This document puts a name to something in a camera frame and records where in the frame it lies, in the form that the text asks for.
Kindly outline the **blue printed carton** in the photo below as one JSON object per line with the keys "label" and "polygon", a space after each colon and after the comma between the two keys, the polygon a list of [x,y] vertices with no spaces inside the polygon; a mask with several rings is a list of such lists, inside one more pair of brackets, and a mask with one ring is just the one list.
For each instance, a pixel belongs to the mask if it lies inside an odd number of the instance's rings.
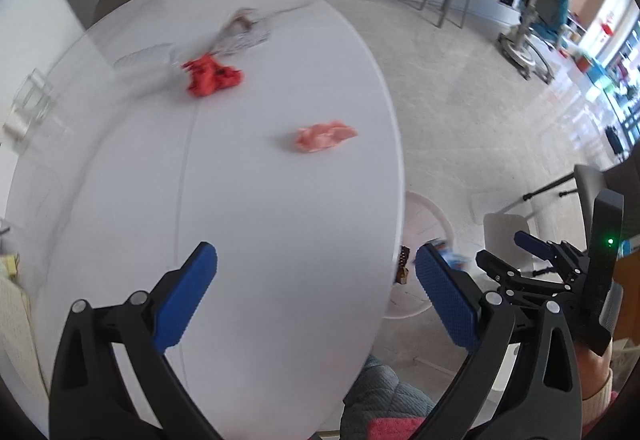
{"label": "blue printed carton", "polygon": [[432,240],[431,244],[450,268],[462,271],[468,267],[469,258],[456,253],[447,240]]}

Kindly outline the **brown snack wrapper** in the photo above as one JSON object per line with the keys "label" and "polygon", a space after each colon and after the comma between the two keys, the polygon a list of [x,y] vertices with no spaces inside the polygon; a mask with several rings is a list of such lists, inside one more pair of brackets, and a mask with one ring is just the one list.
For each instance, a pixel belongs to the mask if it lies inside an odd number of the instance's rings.
{"label": "brown snack wrapper", "polygon": [[404,285],[408,282],[408,278],[409,278],[408,264],[409,264],[410,254],[411,254],[410,249],[405,245],[401,245],[400,252],[398,255],[398,263],[397,263],[396,279],[395,279],[395,282],[397,284]]}

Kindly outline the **white round trash bin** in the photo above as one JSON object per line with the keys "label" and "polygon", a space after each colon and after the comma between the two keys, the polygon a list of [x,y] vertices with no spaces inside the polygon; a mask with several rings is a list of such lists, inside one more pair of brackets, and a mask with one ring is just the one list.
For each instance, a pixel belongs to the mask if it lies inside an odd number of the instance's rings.
{"label": "white round trash bin", "polygon": [[385,311],[386,320],[412,318],[432,307],[423,286],[423,280],[432,268],[424,268],[423,263],[431,261],[431,250],[434,249],[431,241],[437,239],[447,240],[450,246],[454,245],[454,231],[445,213],[427,197],[407,191],[400,245],[407,246],[411,251],[409,278],[404,285],[394,282]]}

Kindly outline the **teal wheeled chair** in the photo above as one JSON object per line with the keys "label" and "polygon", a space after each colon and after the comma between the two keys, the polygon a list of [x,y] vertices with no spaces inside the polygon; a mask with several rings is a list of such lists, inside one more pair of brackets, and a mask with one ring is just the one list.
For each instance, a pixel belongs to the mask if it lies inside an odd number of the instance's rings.
{"label": "teal wheeled chair", "polygon": [[554,72],[548,59],[534,43],[545,44],[550,50],[559,50],[568,30],[570,0],[524,0],[520,23],[508,33],[500,33],[498,46],[506,59],[511,60],[529,80],[537,62],[544,66],[542,78],[546,84],[554,80]]}

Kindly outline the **crumpled pink paper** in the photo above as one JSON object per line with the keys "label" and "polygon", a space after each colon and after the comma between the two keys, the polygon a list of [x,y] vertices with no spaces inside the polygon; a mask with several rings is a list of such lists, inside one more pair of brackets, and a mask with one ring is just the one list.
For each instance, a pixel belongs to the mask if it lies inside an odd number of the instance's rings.
{"label": "crumpled pink paper", "polygon": [[333,149],[345,140],[358,136],[358,131],[342,121],[318,123],[299,128],[296,133],[295,147],[305,153],[315,153]]}

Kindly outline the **clear glass jar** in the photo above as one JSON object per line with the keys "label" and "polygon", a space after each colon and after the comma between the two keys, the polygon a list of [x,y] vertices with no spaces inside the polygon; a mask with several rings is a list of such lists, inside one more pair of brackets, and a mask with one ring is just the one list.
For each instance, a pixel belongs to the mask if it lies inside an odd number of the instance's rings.
{"label": "clear glass jar", "polygon": [[9,114],[2,125],[14,141],[23,141],[32,127],[47,116],[52,104],[53,86],[40,70],[34,69],[17,90]]}

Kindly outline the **crumpled red paper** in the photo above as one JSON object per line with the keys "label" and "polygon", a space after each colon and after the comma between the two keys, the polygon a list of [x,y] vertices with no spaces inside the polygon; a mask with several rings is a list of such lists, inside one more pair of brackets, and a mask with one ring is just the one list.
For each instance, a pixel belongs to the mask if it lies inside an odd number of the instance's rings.
{"label": "crumpled red paper", "polygon": [[198,59],[186,61],[181,67],[189,74],[188,92],[198,98],[238,86],[244,78],[241,70],[221,64],[212,54],[204,54]]}

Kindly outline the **clear plastic bottle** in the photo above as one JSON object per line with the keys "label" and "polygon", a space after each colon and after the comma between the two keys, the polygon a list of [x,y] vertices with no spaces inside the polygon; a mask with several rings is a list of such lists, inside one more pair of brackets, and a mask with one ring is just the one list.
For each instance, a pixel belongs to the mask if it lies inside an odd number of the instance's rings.
{"label": "clear plastic bottle", "polygon": [[114,62],[117,77],[137,88],[162,85],[177,72],[175,46],[164,43],[145,47]]}

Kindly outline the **clear crinkled plastic wrapper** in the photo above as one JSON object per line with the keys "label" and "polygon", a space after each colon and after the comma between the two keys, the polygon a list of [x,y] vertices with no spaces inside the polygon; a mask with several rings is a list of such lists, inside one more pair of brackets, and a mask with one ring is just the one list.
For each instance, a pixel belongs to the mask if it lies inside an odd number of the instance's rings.
{"label": "clear crinkled plastic wrapper", "polygon": [[224,23],[214,37],[210,52],[214,56],[232,56],[268,40],[269,18],[253,8],[241,8]]}

